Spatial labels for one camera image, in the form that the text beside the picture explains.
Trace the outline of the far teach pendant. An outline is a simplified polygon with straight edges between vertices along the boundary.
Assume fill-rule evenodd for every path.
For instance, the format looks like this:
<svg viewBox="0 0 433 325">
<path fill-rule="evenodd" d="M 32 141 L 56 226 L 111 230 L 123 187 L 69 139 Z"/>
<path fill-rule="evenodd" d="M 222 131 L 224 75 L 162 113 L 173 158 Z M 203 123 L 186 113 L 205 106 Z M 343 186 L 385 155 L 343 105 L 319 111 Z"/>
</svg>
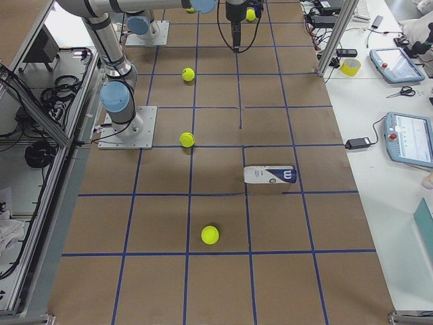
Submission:
<svg viewBox="0 0 433 325">
<path fill-rule="evenodd" d="M 372 49 L 369 57 L 378 72 L 389 83 L 412 83 L 425 79 L 422 71 L 400 47 Z"/>
</svg>

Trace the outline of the nearest tennis ball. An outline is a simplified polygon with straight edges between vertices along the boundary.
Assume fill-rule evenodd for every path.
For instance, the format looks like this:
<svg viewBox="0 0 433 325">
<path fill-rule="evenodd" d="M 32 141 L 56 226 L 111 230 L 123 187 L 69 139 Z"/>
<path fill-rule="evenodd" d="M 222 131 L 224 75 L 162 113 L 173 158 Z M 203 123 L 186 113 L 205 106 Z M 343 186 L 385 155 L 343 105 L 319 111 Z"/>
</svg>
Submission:
<svg viewBox="0 0 433 325">
<path fill-rule="evenodd" d="M 219 238 L 219 230 L 213 225 L 207 225 L 201 231 L 201 239 L 204 244 L 216 244 L 219 241 Z"/>
</svg>

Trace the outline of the far right tennis ball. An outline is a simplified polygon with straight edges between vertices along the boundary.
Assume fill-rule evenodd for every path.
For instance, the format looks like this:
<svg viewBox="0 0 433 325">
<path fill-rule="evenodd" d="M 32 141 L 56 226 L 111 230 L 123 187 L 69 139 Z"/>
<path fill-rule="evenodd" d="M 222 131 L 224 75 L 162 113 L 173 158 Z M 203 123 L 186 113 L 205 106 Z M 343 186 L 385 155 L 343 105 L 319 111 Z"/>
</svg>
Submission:
<svg viewBox="0 0 433 325">
<path fill-rule="evenodd" d="M 246 20 L 248 22 L 253 22 L 256 19 L 256 14 L 255 14 L 255 10 L 252 8 L 247 9 L 246 12 Z"/>
</svg>

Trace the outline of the teach pendant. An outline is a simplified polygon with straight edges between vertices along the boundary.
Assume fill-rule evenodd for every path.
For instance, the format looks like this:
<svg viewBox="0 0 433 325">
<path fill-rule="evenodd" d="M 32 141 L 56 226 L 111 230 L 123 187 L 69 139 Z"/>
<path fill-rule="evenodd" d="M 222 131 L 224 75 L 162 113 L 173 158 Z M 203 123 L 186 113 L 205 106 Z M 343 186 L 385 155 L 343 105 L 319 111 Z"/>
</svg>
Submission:
<svg viewBox="0 0 433 325">
<path fill-rule="evenodd" d="M 422 71 L 400 47 L 372 49 L 369 57 L 378 72 L 389 83 L 412 83 L 425 79 Z"/>
<path fill-rule="evenodd" d="M 432 122 L 428 117 L 389 112 L 384 137 L 394 162 L 432 168 Z"/>
</svg>

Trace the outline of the black smartphone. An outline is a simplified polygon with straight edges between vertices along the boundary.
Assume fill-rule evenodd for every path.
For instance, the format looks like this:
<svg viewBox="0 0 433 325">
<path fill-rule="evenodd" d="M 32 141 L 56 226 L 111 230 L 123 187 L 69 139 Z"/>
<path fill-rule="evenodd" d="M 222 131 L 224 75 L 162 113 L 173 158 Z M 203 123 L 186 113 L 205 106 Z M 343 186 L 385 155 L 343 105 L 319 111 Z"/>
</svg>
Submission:
<svg viewBox="0 0 433 325">
<path fill-rule="evenodd" d="M 383 19 L 384 19 L 383 16 L 380 16 L 380 15 L 376 16 L 374 21 L 371 24 L 372 29 L 377 29 L 380 26 L 380 24 L 382 23 Z"/>
</svg>

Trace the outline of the black power adapter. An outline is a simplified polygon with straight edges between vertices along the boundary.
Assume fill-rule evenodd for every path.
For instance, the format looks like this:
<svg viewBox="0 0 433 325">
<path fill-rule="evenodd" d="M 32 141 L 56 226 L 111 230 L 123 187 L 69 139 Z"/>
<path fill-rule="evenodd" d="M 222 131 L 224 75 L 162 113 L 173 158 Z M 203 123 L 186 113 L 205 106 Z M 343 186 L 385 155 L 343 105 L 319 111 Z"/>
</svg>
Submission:
<svg viewBox="0 0 433 325">
<path fill-rule="evenodd" d="M 344 145 L 347 150 L 358 150 L 371 146 L 371 141 L 368 137 L 359 137 L 348 139 Z"/>
</svg>

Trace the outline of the near teach pendant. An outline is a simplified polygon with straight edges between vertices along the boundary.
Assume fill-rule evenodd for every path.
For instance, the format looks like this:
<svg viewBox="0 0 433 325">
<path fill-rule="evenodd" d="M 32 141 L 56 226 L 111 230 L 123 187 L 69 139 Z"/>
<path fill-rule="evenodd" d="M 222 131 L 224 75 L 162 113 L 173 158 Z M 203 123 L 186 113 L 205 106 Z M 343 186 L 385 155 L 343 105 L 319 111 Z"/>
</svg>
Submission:
<svg viewBox="0 0 433 325">
<path fill-rule="evenodd" d="M 384 137 L 394 162 L 432 168 L 432 122 L 428 117 L 389 112 Z"/>
</svg>

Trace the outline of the tennis ball by near base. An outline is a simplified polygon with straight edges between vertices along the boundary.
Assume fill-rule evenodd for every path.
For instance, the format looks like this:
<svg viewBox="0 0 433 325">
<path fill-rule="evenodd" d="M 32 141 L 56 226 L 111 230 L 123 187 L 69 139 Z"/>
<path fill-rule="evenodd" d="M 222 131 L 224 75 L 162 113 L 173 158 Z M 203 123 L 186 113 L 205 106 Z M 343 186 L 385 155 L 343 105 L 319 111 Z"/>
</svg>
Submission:
<svg viewBox="0 0 433 325">
<path fill-rule="evenodd" d="M 179 136 L 179 142 L 184 148 L 191 148 L 195 144 L 195 137 L 190 132 L 184 132 Z"/>
</svg>

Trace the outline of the tennis ball mid table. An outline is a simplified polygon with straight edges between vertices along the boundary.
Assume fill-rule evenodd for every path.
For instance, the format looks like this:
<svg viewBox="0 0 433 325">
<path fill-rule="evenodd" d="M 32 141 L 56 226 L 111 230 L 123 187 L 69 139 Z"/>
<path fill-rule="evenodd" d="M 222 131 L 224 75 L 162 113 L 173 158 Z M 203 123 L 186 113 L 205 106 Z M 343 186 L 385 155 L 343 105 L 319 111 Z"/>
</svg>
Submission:
<svg viewBox="0 0 433 325">
<path fill-rule="evenodd" d="M 183 69 L 183 71 L 181 73 L 181 76 L 182 76 L 182 79 L 185 82 L 191 82 L 191 81 L 193 81 L 195 79 L 196 74 L 195 74 L 195 71 L 192 68 L 187 67 L 187 68 Z"/>
</svg>

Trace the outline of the aluminium frame post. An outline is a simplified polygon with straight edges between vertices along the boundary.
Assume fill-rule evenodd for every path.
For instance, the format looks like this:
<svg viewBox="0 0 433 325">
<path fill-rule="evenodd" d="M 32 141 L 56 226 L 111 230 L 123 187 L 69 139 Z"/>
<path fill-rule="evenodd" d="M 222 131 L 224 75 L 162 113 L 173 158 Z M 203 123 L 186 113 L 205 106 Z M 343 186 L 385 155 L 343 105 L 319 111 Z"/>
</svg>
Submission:
<svg viewBox="0 0 433 325">
<path fill-rule="evenodd" d="M 329 41 L 327 42 L 324 52 L 322 53 L 321 59 L 319 60 L 318 67 L 316 69 L 316 73 L 318 77 L 324 76 L 325 71 L 331 61 L 331 58 L 336 52 L 337 45 L 339 44 L 340 39 L 342 38 L 342 35 L 344 34 L 344 31 L 348 23 L 352 19 L 352 15 L 354 14 L 358 2 L 359 2 L 358 0 L 347 0 L 344 2 L 344 5 L 342 6 L 338 19 L 336 21 L 336 24 L 334 25 L 334 28 L 332 30 Z"/>
</svg>

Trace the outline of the black handled scissors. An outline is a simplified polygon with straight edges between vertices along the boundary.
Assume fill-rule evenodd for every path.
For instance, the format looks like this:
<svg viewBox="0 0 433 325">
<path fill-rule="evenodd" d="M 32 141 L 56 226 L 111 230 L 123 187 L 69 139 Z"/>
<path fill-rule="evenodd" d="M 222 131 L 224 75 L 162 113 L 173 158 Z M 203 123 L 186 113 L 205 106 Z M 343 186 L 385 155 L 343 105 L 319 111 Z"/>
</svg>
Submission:
<svg viewBox="0 0 433 325">
<path fill-rule="evenodd" d="M 412 87 L 404 86 L 398 92 L 388 95 L 387 98 L 396 98 L 398 96 L 413 97 L 415 94 L 416 92 Z"/>
</svg>

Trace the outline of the black remote device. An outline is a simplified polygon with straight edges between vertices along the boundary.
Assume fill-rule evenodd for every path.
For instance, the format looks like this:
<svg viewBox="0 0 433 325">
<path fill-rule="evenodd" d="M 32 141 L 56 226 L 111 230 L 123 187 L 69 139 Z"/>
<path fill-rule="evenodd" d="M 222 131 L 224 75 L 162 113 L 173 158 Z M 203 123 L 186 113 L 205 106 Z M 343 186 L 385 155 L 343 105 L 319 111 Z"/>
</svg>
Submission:
<svg viewBox="0 0 433 325">
<path fill-rule="evenodd" d="M 336 55 L 340 58 L 355 58 L 358 52 L 356 49 L 337 49 Z"/>
</svg>

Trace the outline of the yellow tape roll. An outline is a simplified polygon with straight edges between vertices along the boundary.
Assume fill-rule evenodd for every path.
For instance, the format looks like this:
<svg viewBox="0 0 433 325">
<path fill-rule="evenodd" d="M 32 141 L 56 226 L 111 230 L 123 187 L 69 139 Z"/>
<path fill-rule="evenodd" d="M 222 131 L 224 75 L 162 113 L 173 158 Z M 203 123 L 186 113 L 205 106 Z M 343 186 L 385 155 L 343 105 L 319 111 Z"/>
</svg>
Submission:
<svg viewBox="0 0 433 325">
<path fill-rule="evenodd" d="M 341 65 L 341 72 L 346 76 L 355 76 L 361 68 L 361 62 L 355 58 L 346 58 Z"/>
</svg>

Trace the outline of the left aluminium frame rack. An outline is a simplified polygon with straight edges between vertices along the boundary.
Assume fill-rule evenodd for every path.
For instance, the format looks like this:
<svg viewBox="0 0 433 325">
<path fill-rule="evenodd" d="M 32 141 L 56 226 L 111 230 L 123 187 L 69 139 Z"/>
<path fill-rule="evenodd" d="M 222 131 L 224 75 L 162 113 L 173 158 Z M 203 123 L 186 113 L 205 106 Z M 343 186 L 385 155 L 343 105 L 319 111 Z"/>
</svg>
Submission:
<svg viewBox="0 0 433 325">
<path fill-rule="evenodd" d="M 24 316 L 99 56 L 55 1 L 1 2 L 1 317 Z"/>
</svg>

